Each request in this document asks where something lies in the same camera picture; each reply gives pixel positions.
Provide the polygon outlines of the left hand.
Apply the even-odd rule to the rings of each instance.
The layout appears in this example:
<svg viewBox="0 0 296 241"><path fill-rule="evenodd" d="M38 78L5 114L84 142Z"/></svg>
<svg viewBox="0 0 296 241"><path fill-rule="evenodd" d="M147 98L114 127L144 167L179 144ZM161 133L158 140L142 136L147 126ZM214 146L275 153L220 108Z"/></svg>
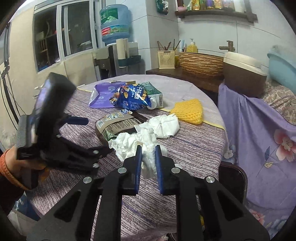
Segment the left hand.
<svg viewBox="0 0 296 241"><path fill-rule="evenodd" d="M8 180L12 185L21 188L22 190L31 190L21 180L21 176L25 170L36 170L38 181L43 182L50 174L51 169L38 160L18 160L16 158L16 147L12 146L1 155L1 178Z"/></svg>

